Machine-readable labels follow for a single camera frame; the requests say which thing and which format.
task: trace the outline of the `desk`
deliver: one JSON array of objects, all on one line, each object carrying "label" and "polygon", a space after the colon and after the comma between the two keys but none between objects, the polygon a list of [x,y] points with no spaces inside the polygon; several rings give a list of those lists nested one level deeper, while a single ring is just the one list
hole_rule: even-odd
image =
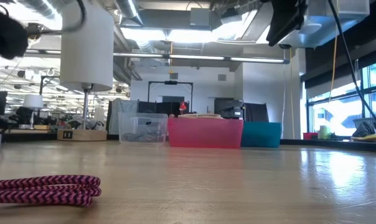
[{"label": "desk", "polygon": [[376,223],[376,153],[106,142],[4,145],[0,179],[101,178],[91,207],[0,205],[0,223]]}]

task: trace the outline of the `small black label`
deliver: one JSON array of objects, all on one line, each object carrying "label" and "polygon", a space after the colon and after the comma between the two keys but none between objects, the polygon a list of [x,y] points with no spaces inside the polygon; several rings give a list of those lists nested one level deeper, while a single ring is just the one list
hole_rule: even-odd
[{"label": "small black label", "polygon": [[72,139],[73,138],[73,131],[64,131],[62,139]]}]

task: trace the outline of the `cable bundle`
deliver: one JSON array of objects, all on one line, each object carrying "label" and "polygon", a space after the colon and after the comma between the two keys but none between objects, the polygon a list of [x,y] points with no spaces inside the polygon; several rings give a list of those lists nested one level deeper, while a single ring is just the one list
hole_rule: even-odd
[{"label": "cable bundle", "polygon": [[0,180],[0,203],[74,205],[87,207],[101,194],[98,177],[51,175]]}]

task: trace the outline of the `pink plastic bin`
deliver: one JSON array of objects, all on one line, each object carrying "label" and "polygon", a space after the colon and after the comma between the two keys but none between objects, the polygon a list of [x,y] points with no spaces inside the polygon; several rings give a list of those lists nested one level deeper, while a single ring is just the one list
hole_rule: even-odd
[{"label": "pink plastic bin", "polygon": [[172,147],[240,148],[243,121],[212,118],[169,118]]}]

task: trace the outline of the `white lamp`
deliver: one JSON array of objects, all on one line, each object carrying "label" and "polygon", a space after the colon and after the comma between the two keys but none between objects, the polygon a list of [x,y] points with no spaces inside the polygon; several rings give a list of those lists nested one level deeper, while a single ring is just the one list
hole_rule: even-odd
[{"label": "white lamp", "polygon": [[[79,31],[64,34],[61,45],[60,84],[69,90],[84,91],[83,130],[90,91],[108,91],[113,86],[112,16],[84,0],[86,24]],[[70,27],[80,19],[76,1],[62,9],[62,25]]]},{"label": "white lamp", "polygon": [[25,95],[23,107],[32,109],[31,129],[34,126],[34,111],[43,108],[43,96],[40,95]]}]

